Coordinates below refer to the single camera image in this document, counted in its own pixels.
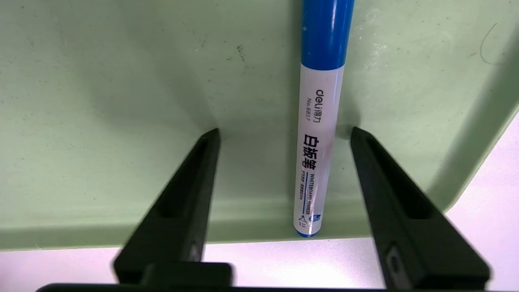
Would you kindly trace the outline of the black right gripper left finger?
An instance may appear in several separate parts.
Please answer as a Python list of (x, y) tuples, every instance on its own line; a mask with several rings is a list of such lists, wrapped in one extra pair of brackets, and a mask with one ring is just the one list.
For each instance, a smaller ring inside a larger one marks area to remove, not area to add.
[(113, 262), (120, 284), (230, 287), (229, 264), (202, 262), (221, 136), (204, 133)]

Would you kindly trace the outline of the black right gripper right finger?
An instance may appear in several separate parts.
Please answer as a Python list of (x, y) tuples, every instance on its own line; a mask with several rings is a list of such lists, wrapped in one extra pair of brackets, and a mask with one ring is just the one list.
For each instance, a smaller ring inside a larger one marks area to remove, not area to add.
[(387, 290), (485, 290), (491, 270), (369, 132), (350, 139)]

